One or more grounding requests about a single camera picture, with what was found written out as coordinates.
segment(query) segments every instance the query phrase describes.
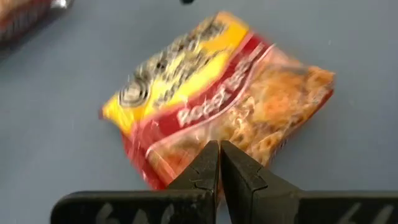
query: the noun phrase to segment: gray surface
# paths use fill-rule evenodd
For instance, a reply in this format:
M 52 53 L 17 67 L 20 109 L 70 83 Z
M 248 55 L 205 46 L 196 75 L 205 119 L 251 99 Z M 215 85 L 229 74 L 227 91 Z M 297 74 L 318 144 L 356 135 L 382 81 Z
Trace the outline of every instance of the gray surface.
M 272 170 L 303 189 L 398 189 L 396 1 L 76 0 L 0 64 L 0 223 L 47 223 L 77 190 L 145 189 L 97 110 L 139 62 L 219 9 L 338 74 Z

